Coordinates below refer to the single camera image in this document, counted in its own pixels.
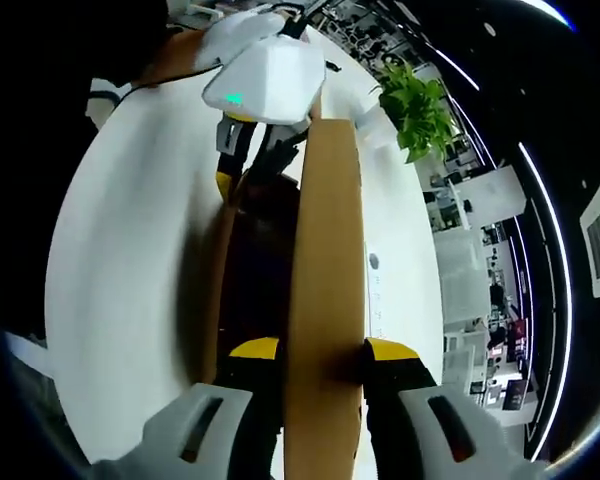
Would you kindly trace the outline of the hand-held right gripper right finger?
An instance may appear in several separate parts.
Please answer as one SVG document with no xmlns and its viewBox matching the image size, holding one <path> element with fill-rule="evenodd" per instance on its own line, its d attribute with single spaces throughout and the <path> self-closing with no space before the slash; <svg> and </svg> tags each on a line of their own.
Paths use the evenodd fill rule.
<svg viewBox="0 0 600 480">
<path fill-rule="evenodd" d="M 437 384 L 417 352 L 368 337 L 362 347 L 366 425 L 380 479 L 528 479 L 499 423 Z"/>
</svg>

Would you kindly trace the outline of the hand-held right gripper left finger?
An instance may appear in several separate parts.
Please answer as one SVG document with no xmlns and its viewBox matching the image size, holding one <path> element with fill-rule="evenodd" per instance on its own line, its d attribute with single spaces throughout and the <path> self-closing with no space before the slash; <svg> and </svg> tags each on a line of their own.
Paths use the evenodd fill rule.
<svg viewBox="0 0 600 480">
<path fill-rule="evenodd" d="M 197 383 L 145 423 L 141 441 L 95 464 L 97 479 L 269 479 L 282 429 L 279 340 L 234 348 L 212 383 Z"/>
</svg>

